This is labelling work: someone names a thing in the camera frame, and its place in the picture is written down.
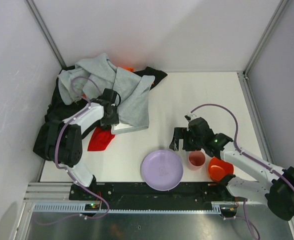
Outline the aluminium frame post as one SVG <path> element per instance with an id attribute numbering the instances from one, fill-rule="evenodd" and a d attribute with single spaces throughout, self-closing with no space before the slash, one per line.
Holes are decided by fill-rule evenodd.
<path id="1" fill-rule="evenodd" d="M 271 38 L 273 32 L 275 31 L 277 25 L 280 23 L 280 20 L 284 16 L 287 8 L 291 4 L 291 0 L 281 0 L 273 13 L 266 29 L 264 30 L 256 48 L 254 49 L 248 63 L 246 64 L 243 74 L 244 76 L 248 76 L 249 72 L 251 71 L 252 67 L 256 63 L 256 61 L 259 59 L 263 49 L 267 45 L 269 39 Z"/>
<path id="2" fill-rule="evenodd" d="M 46 40 L 50 50 L 52 51 L 55 59 L 59 63 L 62 69 L 66 68 L 66 63 L 49 31 L 49 28 L 47 27 L 36 3 L 34 0 L 24 0 L 28 10 L 30 11 L 32 17 L 35 20 L 36 25 L 39 27 L 40 32 L 42 33 L 44 39 Z"/>

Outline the lilac plastic plate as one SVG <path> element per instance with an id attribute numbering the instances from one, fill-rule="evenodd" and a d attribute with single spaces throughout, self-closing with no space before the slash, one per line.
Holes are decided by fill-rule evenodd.
<path id="1" fill-rule="evenodd" d="M 183 173 L 181 158 L 169 150 L 153 151 L 141 164 L 141 175 L 146 184 L 161 192 L 174 189 Z"/>

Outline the right aluminium frame post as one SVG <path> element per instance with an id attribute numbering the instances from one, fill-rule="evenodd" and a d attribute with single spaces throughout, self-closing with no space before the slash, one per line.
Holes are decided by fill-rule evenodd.
<path id="1" fill-rule="evenodd" d="M 273 32 L 275 31 L 277 25 L 280 23 L 280 20 L 284 16 L 287 8 L 291 4 L 291 0 L 281 0 L 273 13 L 266 29 L 264 30 L 256 48 L 254 49 L 248 63 L 246 64 L 243 74 L 244 76 L 248 76 L 249 72 L 251 71 L 252 67 L 256 63 L 256 61 L 259 59 L 263 49 L 267 45 L 269 39 L 271 38 Z"/>

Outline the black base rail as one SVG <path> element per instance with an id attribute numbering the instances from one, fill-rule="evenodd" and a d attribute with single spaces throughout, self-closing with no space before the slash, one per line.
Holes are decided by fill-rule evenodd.
<path id="1" fill-rule="evenodd" d="M 233 202 L 235 198 L 226 187 L 213 182 L 181 182 L 169 191 L 157 191 L 144 182 L 97 183 L 92 190 L 101 195 L 110 207 L 154 207 L 165 209 L 184 206 L 190 209 L 195 203 L 207 205 L 211 202 Z"/>

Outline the left aluminium frame post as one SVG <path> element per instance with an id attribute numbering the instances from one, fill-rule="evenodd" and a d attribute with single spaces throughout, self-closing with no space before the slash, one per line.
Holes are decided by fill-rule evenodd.
<path id="1" fill-rule="evenodd" d="M 32 17 L 35 20 L 36 25 L 39 27 L 40 32 L 42 33 L 44 39 L 46 40 L 50 50 L 52 51 L 55 59 L 59 63 L 62 69 L 66 68 L 66 63 L 49 31 L 49 28 L 47 27 L 36 3 L 34 0 L 24 0 L 28 10 L 30 11 Z"/>

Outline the black cloth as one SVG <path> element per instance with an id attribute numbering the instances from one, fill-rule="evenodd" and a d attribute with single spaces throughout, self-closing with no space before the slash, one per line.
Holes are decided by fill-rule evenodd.
<path id="1" fill-rule="evenodd" d="M 142 76 L 154 76 L 155 80 L 153 81 L 150 90 L 152 90 L 155 86 L 157 86 L 168 74 L 161 70 L 156 70 L 152 67 L 146 67 L 144 70 L 140 71 L 134 71 L 134 74 L 142 77 Z M 49 132 L 49 124 L 48 122 L 51 121 L 62 121 L 81 109 L 83 109 L 87 102 L 86 100 L 79 100 L 76 102 L 72 101 L 72 104 L 66 105 L 60 95 L 59 89 L 58 89 L 58 78 L 55 81 L 56 86 L 52 94 L 51 103 L 48 106 L 47 113 L 44 116 L 45 123 L 41 126 L 39 133 L 37 135 L 33 152 L 40 156 L 41 158 L 48 160 L 48 161 L 54 161 L 54 151 L 55 151 L 55 144 L 54 146 L 49 149 L 49 153 L 45 152 L 46 148 L 46 139 Z"/>

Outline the pink plastic cup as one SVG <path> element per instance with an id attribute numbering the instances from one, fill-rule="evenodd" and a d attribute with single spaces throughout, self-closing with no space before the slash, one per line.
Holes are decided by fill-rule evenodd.
<path id="1" fill-rule="evenodd" d="M 206 161 L 206 157 L 202 151 L 192 151 L 188 156 L 188 168 L 196 171 L 200 169 Z"/>

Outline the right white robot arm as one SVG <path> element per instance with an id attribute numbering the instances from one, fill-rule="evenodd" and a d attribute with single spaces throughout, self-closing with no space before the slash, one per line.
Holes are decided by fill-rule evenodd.
<path id="1" fill-rule="evenodd" d="M 187 127 L 175 127 L 169 148 L 187 152 L 204 150 L 210 157 L 230 163 L 254 178 L 244 180 L 228 174 L 220 180 L 235 197 L 247 198 L 266 205 L 277 217 L 289 221 L 294 217 L 294 167 L 285 169 L 242 150 L 236 140 L 214 133 L 201 117 L 188 119 Z"/>

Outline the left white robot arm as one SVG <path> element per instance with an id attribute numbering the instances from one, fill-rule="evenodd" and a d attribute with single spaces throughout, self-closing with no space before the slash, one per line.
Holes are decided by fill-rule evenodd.
<path id="1" fill-rule="evenodd" d="M 120 103 L 120 94 L 106 88 L 71 117 L 48 123 L 44 156 L 66 171 L 76 185 L 88 188 L 95 183 L 94 175 L 81 160 L 83 138 L 96 127 L 109 129 L 118 124 Z"/>

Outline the orange fleece cloth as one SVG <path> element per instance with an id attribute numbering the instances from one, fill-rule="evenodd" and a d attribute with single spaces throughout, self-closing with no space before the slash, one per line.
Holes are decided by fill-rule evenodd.
<path id="1" fill-rule="evenodd" d="M 117 79 L 125 89 L 152 89 L 156 84 L 156 71 L 150 67 L 138 71 L 132 67 L 119 67 Z"/>

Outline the orange plastic bowl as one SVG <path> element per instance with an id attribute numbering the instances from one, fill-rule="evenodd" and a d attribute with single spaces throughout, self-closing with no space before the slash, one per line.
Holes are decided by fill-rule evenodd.
<path id="1" fill-rule="evenodd" d="M 234 166 L 226 161 L 213 157 L 208 164 L 207 172 L 213 182 L 220 182 L 226 175 L 234 173 Z"/>

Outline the grey zip hoodie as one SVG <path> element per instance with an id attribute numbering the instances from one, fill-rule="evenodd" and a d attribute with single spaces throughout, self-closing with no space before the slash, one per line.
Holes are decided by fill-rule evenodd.
<path id="1" fill-rule="evenodd" d="M 120 123 L 111 129 L 117 135 L 149 127 L 148 95 L 154 80 L 152 75 L 139 76 L 115 66 L 102 53 L 79 60 L 75 69 L 62 70 L 58 75 L 58 89 L 66 105 L 80 100 L 80 95 L 97 98 L 105 89 L 120 94 L 116 100 Z"/>

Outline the red cloth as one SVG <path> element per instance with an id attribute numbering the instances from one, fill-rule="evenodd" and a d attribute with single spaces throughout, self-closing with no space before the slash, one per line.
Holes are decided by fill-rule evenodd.
<path id="1" fill-rule="evenodd" d="M 88 144 L 87 150 L 89 152 L 104 151 L 115 138 L 111 130 L 103 130 L 101 127 L 96 127 Z"/>

